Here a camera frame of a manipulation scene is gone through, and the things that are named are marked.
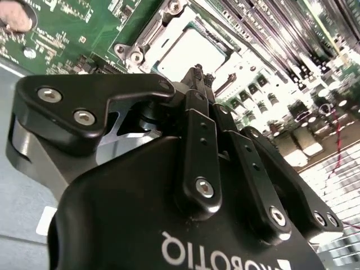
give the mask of white label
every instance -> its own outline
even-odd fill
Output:
[[[185,245],[182,242],[168,234],[163,232],[165,237],[164,242],[161,246],[161,252],[164,259],[173,266],[180,266],[183,263],[187,263],[188,269],[194,269],[194,254],[193,249],[197,249],[190,242],[187,243],[187,250]],[[176,258],[172,258],[168,252],[168,246],[170,244],[177,245],[179,248],[180,254]],[[217,265],[217,261],[223,260],[225,262],[224,266],[220,269]],[[240,257],[233,256],[229,259],[225,253],[215,250],[210,255],[210,260],[206,260],[206,252],[203,246],[199,246],[199,258],[195,258],[196,262],[200,262],[200,265],[195,264],[196,270],[291,270],[291,265],[288,260],[277,260],[280,268],[264,265],[262,263],[257,263],[252,260],[243,261]],[[210,261],[211,265],[206,265],[206,261]]]
[[[36,233],[38,235],[47,236],[49,230],[50,222],[52,217],[55,215],[57,208],[45,206],[43,214],[41,215],[38,227],[36,228]]]

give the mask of capacitor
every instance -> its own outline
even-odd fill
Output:
[[[280,104],[279,100],[276,98],[276,96],[274,94],[269,94],[268,99],[273,107]]]
[[[316,116],[315,115],[310,115],[308,122],[309,123],[314,123],[315,121],[316,121]]]
[[[36,58],[36,51],[32,48],[25,47],[22,52],[23,52],[24,56],[28,59]]]
[[[257,119],[256,116],[255,116],[252,112],[250,112],[250,113],[247,115],[247,118],[249,119],[250,124],[253,123],[253,122],[255,122],[256,119]]]
[[[289,111],[296,122],[301,122],[303,124],[307,123],[306,117],[308,117],[311,114],[309,109],[300,100],[298,100],[295,104],[290,106]]]
[[[238,130],[242,130],[245,126],[244,126],[244,124],[240,121],[240,122],[237,122],[237,123],[236,123],[236,127],[237,127]]]
[[[316,86],[315,91],[319,97],[326,97],[330,92],[330,90],[322,84]]]
[[[259,110],[262,114],[267,114],[269,112],[268,108],[264,104],[259,104]]]
[[[275,124],[270,124],[270,125],[269,125],[269,129],[270,129],[270,131],[271,131],[271,133],[273,134],[274,137],[277,137],[277,136],[280,135],[280,132],[279,132],[279,130],[278,130],[278,128],[276,127]]]
[[[331,95],[336,100],[338,107],[344,107],[348,103],[347,99],[338,91],[331,91]]]
[[[325,80],[325,83],[328,85],[329,90],[336,90],[340,87],[340,82],[333,77],[329,77]]]

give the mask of gray surface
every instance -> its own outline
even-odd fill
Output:
[[[0,269],[47,269],[46,237],[35,230],[50,191],[14,170],[5,157],[13,89],[19,77],[0,69]]]

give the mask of red wire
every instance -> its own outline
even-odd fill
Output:
[[[337,163],[336,166],[334,167],[334,169],[331,171],[331,173],[328,175],[327,179],[325,180],[325,188],[324,188],[324,196],[326,195],[326,188],[327,188],[327,182],[328,180],[332,177],[332,175],[335,173],[335,171],[341,166],[341,125],[340,125],[340,121],[339,118],[336,114],[336,111],[334,110],[332,112],[335,121],[337,122],[337,127],[336,127],[336,134],[337,134]]]

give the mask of motherboard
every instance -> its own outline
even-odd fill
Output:
[[[360,119],[357,0],[0,0],[0,57],[33,74],[159,73],[200,64],[239,129],[293,166]]]

